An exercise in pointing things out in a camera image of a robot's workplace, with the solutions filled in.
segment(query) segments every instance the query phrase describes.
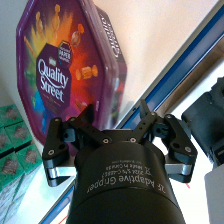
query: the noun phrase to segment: metal screw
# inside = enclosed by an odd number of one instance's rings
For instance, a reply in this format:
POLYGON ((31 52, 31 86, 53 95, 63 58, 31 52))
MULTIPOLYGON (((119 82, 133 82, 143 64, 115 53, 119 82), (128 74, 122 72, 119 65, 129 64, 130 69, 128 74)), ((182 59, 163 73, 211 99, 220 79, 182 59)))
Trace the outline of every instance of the metal screw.
POLYGON ((186 150, 187 152, 191 152, 191 148, 190 148, 190 147, 185 147, 185 150, 186 150))
POLYGON ((130 138, 130 142, 136 142, 135 138, 130 138))
POLYGON ((105 143, 105 144, 109 143, 109 139, 105 138, 105 139, 103 140, 103 143, 105 143))
POLYGON ((54 154, 54 150, 50 150, 49 152, 48 152, 48 155, 53 155, 54 154))

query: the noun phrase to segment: quality street tin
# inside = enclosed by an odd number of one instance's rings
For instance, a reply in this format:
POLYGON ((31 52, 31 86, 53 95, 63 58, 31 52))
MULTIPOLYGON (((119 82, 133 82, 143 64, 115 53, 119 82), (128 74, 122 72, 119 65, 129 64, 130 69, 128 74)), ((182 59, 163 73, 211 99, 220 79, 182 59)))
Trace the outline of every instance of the quality street tin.
POLYGON ((17 27, 17 85, 44 144, 50 120, 94 105, 93 125, 113 128, 127 68, 107 14, 91 0, 30 0, 17 27))

